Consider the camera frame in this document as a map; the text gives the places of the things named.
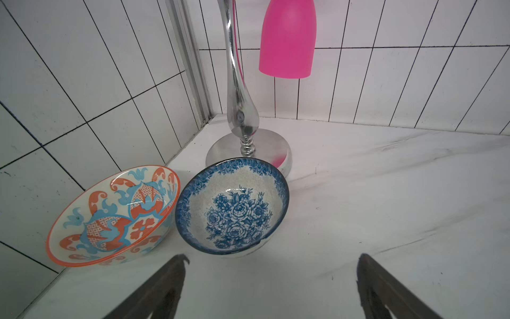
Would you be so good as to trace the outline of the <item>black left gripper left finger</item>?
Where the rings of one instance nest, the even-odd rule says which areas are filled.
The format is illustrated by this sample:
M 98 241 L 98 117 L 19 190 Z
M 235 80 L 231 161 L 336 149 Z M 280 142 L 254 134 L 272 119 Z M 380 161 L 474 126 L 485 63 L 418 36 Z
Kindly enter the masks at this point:
M 188 263 L 184 254 L 172 257 L 106 318 L 174 318 Z

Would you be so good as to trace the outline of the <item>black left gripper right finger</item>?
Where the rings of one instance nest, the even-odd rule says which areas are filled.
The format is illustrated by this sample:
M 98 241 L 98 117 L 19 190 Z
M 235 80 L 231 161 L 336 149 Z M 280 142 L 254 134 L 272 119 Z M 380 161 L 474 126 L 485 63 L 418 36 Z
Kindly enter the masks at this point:
M 357 289 L 366 318 L 432 318 L 432 309 L 370 255 L 357 263 Z

